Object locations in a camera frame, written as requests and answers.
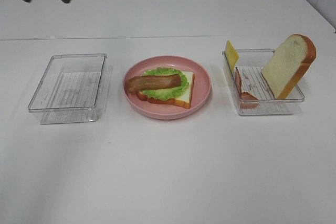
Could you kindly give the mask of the brown bacon strip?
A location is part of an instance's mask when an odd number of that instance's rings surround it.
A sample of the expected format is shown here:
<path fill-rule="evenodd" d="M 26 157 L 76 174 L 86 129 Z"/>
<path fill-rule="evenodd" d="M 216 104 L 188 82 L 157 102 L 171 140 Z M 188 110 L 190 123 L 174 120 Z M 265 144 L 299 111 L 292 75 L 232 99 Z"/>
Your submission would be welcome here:
<path fill-rule="evenodd" d="M 134 93 L 140 90 L 157 90 L 173 88 L 181 85 L 178 74 L 168 76 L 137 76 L 126 81 L 126 90 Z"/>

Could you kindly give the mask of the green lettuce leaf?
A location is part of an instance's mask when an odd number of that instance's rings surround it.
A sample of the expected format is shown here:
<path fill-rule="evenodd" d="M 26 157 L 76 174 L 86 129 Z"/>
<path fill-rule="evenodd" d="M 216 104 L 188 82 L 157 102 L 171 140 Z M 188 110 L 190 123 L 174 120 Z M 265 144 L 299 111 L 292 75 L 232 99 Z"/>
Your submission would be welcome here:
<path fill-rule="evenodd" d="M 140 93 L 147 98 L 156 100 L 167 101 L 169 99 L 190 98 L 191 85 L 193 84 L 194 72 L 180 71 L 174 68 L 158 67 L 155 69 L 147 70 L 143 76 L 168 76 L 178 74 L 181 77 L 181 85 L 167 89 L 157 90 L 141 90 Z"/>

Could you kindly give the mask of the pink round plate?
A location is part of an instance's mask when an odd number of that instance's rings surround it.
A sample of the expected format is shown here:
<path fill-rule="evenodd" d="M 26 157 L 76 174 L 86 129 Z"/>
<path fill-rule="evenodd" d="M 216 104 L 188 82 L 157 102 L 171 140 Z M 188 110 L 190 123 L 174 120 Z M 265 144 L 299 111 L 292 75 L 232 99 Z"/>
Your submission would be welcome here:
<path fill-rule="evenodd" d="M 185 109 L 175 105 L 154 104 L 141 101 L 136 94 L 130 94 L 126 89 L 126 81 L 140 76 L 143 72 L 157 67 L 172 67 L 181 71 L 191 71 L 195 74 L 192 91 L 191 107 Z M 173 120 L 188 116 L 199 110 L 211 93 L 211 79 L 208 72 L 199 63 L 179 56 L 156 56 L 136 63 L 125 74 L 123 80 L 124 95 L 133 109 L 154 119 Z"/>

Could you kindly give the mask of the left clear plastic tray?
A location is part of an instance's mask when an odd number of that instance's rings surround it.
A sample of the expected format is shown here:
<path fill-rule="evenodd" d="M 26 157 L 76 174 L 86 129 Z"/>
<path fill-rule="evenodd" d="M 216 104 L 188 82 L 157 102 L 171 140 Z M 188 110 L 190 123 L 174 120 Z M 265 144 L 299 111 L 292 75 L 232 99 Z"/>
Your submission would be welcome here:
<path fill-rule="evenodd" d="M 28 105 L 40 124 L 95 122 L 106 107 L 107 55 L 52 56 Z"/>

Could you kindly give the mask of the clear plastic tray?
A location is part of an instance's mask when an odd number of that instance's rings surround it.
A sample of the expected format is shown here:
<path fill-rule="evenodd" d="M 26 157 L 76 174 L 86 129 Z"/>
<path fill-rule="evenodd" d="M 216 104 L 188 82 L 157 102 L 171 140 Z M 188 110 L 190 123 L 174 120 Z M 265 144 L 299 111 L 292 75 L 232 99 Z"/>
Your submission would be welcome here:
<path fill-rule="evenodd" d="M 106 107 L 107 55 L 52 56 L 28 105 L 40 124 L 95 122 Z"/>
<path fill-rule="evenodd" d="M 224 58 L 224 74 L 239 115 L 290 115 L 295 114 L 305 96 L 298 86 L 295 86 L 286 99 L 277 100 L 264 80 L 261 70 L 272 58 L 274 49 L 238 49 L 239 59 L 235 65 L 242 78 L 242 92 L 248 92 L 256 97 L 258 106 L 253 109 L 240 107 L 239 94 L 235 83 L 235 70 L 231 71 L 226 55 Z"/>

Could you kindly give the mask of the pink bacon strip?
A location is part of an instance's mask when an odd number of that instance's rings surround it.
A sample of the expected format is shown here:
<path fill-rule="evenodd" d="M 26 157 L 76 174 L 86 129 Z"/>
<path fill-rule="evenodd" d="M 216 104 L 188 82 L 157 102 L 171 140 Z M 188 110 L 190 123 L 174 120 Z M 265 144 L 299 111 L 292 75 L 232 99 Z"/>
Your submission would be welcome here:
<path fill-rule="evenodd" d="M 235 68 L 235 83 L 239 94 L 240 107 L 242 109 L 253 109 L 258 106 L 257 98 L 248 92 L 242 92 L 242 80 L 238 68 Z"/>

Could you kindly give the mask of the yellow cheese slice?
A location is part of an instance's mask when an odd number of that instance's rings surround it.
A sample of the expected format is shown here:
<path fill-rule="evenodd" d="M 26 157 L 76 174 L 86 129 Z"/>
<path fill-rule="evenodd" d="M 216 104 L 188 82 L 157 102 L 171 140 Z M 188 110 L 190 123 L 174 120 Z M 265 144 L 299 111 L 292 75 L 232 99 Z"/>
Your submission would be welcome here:
<path fill-rule="evenodd" d="M 232 45 L 231 41 L 228 40 L 226 42 L 226 47 L 225 47 L 225 51 L 224 51 L 228 64 L 230 66 L 230 69 L 232 72 L 234 72 L 235 70 L 235 65 L 239 59 L 239 54 L 237 52 L 237 50 L 234 48 L 234 46 Z"/>

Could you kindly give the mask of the bread slice tray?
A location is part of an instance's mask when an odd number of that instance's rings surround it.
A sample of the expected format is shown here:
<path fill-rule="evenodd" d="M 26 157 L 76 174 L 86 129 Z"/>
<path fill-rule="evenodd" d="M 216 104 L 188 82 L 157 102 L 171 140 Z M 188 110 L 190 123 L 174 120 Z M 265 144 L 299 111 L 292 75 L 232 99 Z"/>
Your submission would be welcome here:
<path fill-rule="evenodd" d="M 158 68 L 148 70 L 143 73 L 146 75 L 170 75 L 178 74 L 181 78 L 181 85 L 167 89 L 142 90 L 138 91 L 137 97 L 142 101 L 148 101 L 155 104 L 169 104 L 179 106 L 185 109 L 191 107 L 193 84 L 195 75 L 190 71 L 179 71 L 173 68 Z"/>
<path fill-rule="evenodd" d="M 261 73 L 274 98 L 285 99 L 316 58 L 313 42 L 304 35 L 289 36 L 274 52 Z"/>

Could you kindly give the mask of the right clear plastic tray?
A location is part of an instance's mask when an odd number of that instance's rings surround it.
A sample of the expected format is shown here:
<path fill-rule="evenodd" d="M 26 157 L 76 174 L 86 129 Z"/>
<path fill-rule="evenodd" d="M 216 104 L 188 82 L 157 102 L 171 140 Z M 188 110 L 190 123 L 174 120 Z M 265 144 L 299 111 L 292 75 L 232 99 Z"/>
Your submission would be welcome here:
<path fill-rule="evenodd" d="M 226 55 L 224 58 L 224 74 L 239 115 L 290 115 L 295 114 L 305 96 L 298 86 L 295 86 L 286 99 L 277 100 L 264 80 L 261 70 L 272 58 L 274 49 L 238 49 L 239 59 L 235 65 L 242 78 L 242 92 L 248 92 L 256 97 L 258 106 L 253 109 L 240 107 L 239 94 L 235 83 L 235 70 L 231 71 Z"/>

